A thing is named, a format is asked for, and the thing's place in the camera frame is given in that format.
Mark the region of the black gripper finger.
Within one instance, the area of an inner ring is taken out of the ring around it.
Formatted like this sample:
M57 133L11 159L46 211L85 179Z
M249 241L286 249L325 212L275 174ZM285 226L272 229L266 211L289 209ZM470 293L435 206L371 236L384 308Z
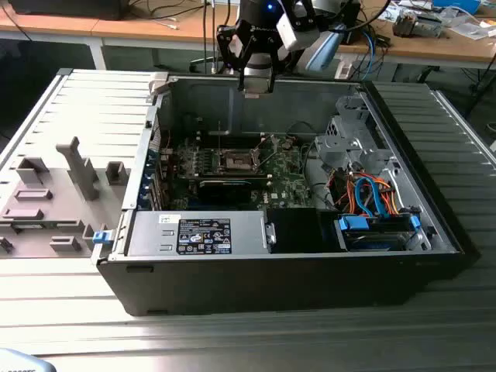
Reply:
M216 33L224 66L239 73L239 91L244 89L244 70L253 54L251 26L247 21L240 20L234 26L218 26Z
M267 39L267 48L270 56L270 77L267 92L272 93L274 90L275 78L281 73L284 73L287 65L291 61L291 52L287 51L283 44L273 36L269 36ZM279 49L282 48L286 52L286 55L282 60L279 59Z

